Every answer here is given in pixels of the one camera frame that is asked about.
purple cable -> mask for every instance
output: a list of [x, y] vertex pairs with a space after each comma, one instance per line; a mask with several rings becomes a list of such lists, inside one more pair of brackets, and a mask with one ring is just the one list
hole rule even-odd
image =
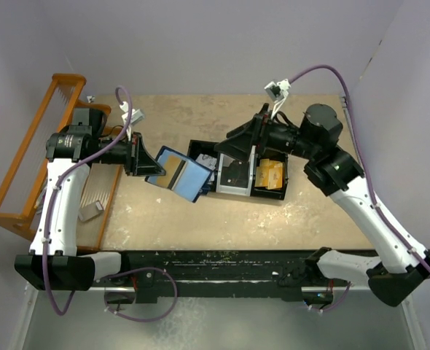
[[328, 312], [333, 310], [334, 308], [337, 308], [343, 301], [345, 301], [346, 299], [346, 295], [348, 295], [349, 293], [349, 289], [351, 288], [351, 282], [348, 282], [348, 285], [346, 286], [345, 291], [343, 292], [343, 294], [341, 295], [340, 299], [337, 300], [336, 303], [330, 305], [328, 308], [314, 308], [312, 307], [312, 310], [316, 310], [318, 312]]
[[58, 177], [58, 180], [55, 184], [55, 188], [53, 189], [52, 195], [50, 197], [50, 200], [47, 205], [47, 214], [45, 215], [45, 226], [44, 226], [44, 232], [43, 236], [45, 238], [43, 243], [43, 254], [42, 254], [42, 273], [43, 273], [43, 282], [45, 284], [45, 292], [47, 292], [48, 300], [50, 301], [53, 310], [58, 316], [64, 315], [69, 308], [69, 305], [71, 304], [72, 297], [74, 296], [75, 291], [72, 291], [71, 294], [68, 297], [68, 300], [66, 301], [66, 304], [64, 306], [63, 310], [60, 310], [58, 307], [58, 304], [55, 301], [55, 296], [52, 292], [52, 287], [50, 285], [50, 277], [48, 276], [48, 244], [50, 242], [49, 234], [50, 234], [50, 223], [52, 219], [52, 213], [54, 208], [54, 203], [56, 200], [56, 195], [58, 194], [58, 191], [60, 190], [60, 186], [63, 183], [63, 180], [71, 173], [74, 169], [79, 168], [80, 166], [89, 163], [91, 160], [96, 159], [97, 157], [100, 157], [103, 153], [108, 152], [112, 147], [114, 147], [115, 144], [117, 144], [120, 139], [126, 134], [126, 130], [128, 129], [128, 126], [130, 125], [130, 120], [132, 117], [132, 111], [133, 111], [133, 102], [131, 101], [130, 94], [123, 86], [118, 86], [115, 90], [115, 94], [118, 96], [118, 101], [120, 104], [122, 104], [121, 99], [119, 98], [120, 90], [123, 91], [123, 93], [126, 95], [126, 98], [128, 99], [129, 103], [129, 110], [128, 110], [128, 118], [126, 119], [126, 123], [124, 127], [121, 129], [118, 136], [106, 147], [101, 149], [100, 151], [94, 153], [93, 155], [90, 155], [89, 157], [79, 161], [78, 163], [74, 164], [72, 167], [70, 167], [68, 170], [66, 170], [61, 176]]
[[355, 119], [354, 119], [354, 113], [353, 113], [353, 106], [351, 104], [350, 93], [349, 93], [348, 87], [346, 86], [345, 80], [343, 79], [341, 74], [332, 66], [328, 66], [326, 64], [320, 64], [320, 65], [312, 66], [308, 69], [305, 69], [304, 71], [301, 71], [299, 74], [295, 75], [294, 77], [292, 77], [289, 80], [289, 84], [292, 84], [293, 82], [298, 80], [303, 75], [309, 73], [310, 71], [315, 71], [316, 69], [328, 69], [328, 70], [332, 71], [333, 74], [340, 81], [340, 84], [343, 88], [343, 91], [345, 92], [346, 103], [348, 105], [349, 120], [350, 120], [350, 124], [351, 124], [350, 129], [351, 129], [351, 132], [354, 134], [353, 136], [354, 136], [356, 152], [358, 154], [358, 157], [361, 159], [362, 168], [364, 169], [364, 173], [365, 173], [366, 178], [367, 178], [367, 189], [369, 190], [369, 195], [370, 195], [372, 205], [374, 206], [378, 216], [382, 219], [382, 221], [390, 229], [390, 231], [404, 244], [404, 246], [408, 249], [408, 251], [410, 251], [410, 253], [414, 255], [416, 260], [430, 273], [429, 264], [417, 252], [411, 252], [413, 249], [413, 246], [411, 246], [411, 244], [408, 241], [406, 241], [404, 236], [391, 224], [391, 222], [387, 219], [387, 217], [383, 213], [382, 209], [380, 209], [378, 206], [377, 198], [375, 196], [375, 191], [374, 191], [374, 185], [372, 183], [372, 179], [370, 178], [370, 172], [367, 171], [367, 162], [364, 158], [364, 155], [361, 153], [361, 145], [359, 143], [358, 131], [354, 127], [355, 126]]
[[167, 317], [167, 315], [169, 315], [169, 313], [172, 312], [172, 310], [176, 306], [176, 301], [178, 301], [178, 288], [176, 286], [176, 282], [173, 279], [173, 277], [171, 277], [166, 271], [164, 271], [164, 270], [162, 270], [160, 268], [137, 268], [135, 270], [126, 271], [126, 272], [122, 272], [122, 273], [117, 273], [115, 275], [110, 275], [110, 276], [107, 276], [107, 277], [104, 277], [104, 278], [106, 278], [106, 279], [115, 279], [115, 278], [119, 278], [119, 277], [131, 275], [131, 274], [134, 274], [134, 273], [146, 272], [146, 271], [157, 271], [157, 272], [162, 273], [163, 275], [165, 275], [166, 277], [168, 277], [168, 279], [170, 280], [171, 284], [173, 285], [173, 290], [174, 290], [173, 302], [171, 303], [171, 305], [170, 305], [170, 307], [168, 308], [167, 311], [165, 311], [163, 314], [161, 314], [161, 315], [159, 315], [157, 317], [152, 317], [151, 319], [138, 319], [136, 317], [131, 317], [131, 316], [128, 316], [128, 315], [121, 314], [117, 310], [111, 309], [109, 307], [109, 304], [106, 302], [106, 299], [104, 298], [103, 300], [105, 301], [106, 309], [108, 311], [110, 311], [112, 314], [116, 315], [116, 316], [122, 317], [123, 319], [128, 319], [130, 321], [134, 321], [134, 322], [149, 323], [149, 322], [160, 321], [161, 319], [164, 319], [165, 317]]

